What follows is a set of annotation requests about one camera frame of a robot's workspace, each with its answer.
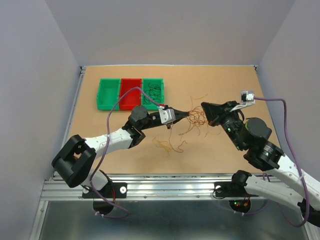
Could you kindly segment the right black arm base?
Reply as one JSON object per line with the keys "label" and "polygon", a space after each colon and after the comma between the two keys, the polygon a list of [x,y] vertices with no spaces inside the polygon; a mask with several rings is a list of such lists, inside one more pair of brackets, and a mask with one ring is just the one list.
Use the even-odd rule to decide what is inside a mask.
{"label": "right black arm base", "polygon": [[216,181],[214,183],[214,189],[212,192],[212,197],[215,199],[224,198],[241,198],[241,197],[257,197],[258,195],[249,194],[245,190],[246,181],[252,174],[244,171],[238,170],[231,177],[230,181]]}

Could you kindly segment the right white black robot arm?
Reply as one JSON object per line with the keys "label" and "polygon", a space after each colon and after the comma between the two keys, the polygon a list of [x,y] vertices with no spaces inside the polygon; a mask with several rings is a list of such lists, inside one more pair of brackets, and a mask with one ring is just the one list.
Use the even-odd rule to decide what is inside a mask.
{"label": "right white black robot arm", "polygon": [[303,171],[296,160],[291,160],[285,152],[269,141],[272,130],[257,117],[241,120],[243,108],[254,105],[252,100],[228,101],[223,104],[202,102],[201,107],[211,127],[221,126],[234,146],[245,151],[244,159],[266,175],[272,175],[286,184],[261,180],[252,173],[238,170],[227,185],[219,188],[228,197],[254,195],[287,206],[303,217],[306,222],[320,225],[320,183]]}

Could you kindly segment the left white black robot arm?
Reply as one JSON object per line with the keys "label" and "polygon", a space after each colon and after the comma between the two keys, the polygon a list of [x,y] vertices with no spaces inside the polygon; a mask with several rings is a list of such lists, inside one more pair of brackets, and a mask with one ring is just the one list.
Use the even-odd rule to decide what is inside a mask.
{"label": "left white black robot arm", "polygon": [[87,138],[73,135],[51,165],[70,188],[82,186],[90,192],[94,190],[100,197],[106,197],[111,193],[111,180],[103,171],[94,170],[93,163],[97,158],[133,148],[145,138],[143,130],[161,126],[170,129],[189,115],[187,111],[167,105],[160,105],[157,111],[148,113],[144,106],[138,105],[132,109],[124,126],[114,132]]}

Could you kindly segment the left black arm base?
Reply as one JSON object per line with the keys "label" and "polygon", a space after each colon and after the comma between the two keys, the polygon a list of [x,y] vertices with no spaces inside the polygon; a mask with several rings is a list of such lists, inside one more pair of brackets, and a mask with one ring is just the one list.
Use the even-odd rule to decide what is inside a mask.
{"label": "left black arm base", "polygon": [[[101,190],[98,190],[99,194],[106,199],[125,199],[127,197],[128,184],[126,182],[112,182],[108,183]],[[88,192],[82,192],[83,199],[98,199],[100,196],[91,188]]]}

